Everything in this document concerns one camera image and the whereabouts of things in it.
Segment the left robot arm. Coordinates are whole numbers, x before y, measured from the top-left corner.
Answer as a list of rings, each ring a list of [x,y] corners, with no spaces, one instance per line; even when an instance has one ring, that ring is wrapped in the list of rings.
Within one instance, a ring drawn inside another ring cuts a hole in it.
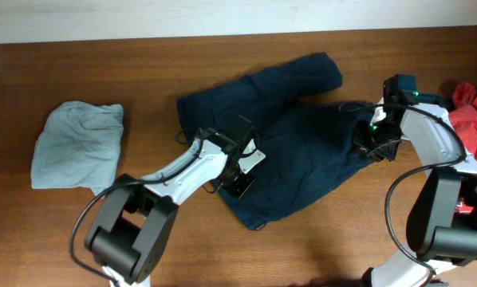
[[[123,174],[92,200],[103,203],[85,248],[112,286],[144,286],[159,263],[179,206],[205,183],[239,199],[254,182],[250,171],[265,159],[253,124],[236,116],[223,130],[198,128],[188,149],[156,173]]]

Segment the navy blue shorts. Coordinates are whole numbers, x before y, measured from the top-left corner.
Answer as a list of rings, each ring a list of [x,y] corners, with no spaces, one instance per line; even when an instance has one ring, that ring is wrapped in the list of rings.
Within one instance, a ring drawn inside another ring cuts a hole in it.
[[[300,100],[341,85],[335,62],[314,53],[177,99],[187,137],[196,128],[227,131],[236,116],[257,130],[266,158],[252,170],[254,182],[240,199],[219,191],[248,230],[306,208],[371,163],[353,146],[356,125],[368,123],[371,113]]]

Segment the red jersey with lettering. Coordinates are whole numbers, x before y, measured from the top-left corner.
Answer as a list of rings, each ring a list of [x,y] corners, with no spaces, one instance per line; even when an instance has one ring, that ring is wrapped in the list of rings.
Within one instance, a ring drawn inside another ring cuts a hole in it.
[[[477,88],[467,82],[459,83],[451,98],[455,105],[449,112],[451,125],[477,160]]]

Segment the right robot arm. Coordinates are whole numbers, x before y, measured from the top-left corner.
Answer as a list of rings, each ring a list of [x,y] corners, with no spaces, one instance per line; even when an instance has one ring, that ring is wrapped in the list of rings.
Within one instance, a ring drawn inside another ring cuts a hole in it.
[[[397,178],[387,191],[384,219],[397,252],[368,269],[368,287],[434,286],[437,275],[477,261],[477,160],[459,138],[440,96],[418,92],[413,76],[396,74],[383,83],[383,97],[369,107],[373,118],[355,128],[353,144],[375,162],[393,161],[410,142],[421,165]],[[406,242],[392,228],[390,202],[407,177],[426,182],[407,219]]]

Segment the light grey folded cloth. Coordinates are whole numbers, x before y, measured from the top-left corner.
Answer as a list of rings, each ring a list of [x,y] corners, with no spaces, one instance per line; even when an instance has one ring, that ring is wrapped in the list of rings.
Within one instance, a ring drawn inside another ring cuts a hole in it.
[[[54,109],[35,144],[31,187],[84,187],[100,194],[116,178],[123,118],[120,104],[69,101]]]

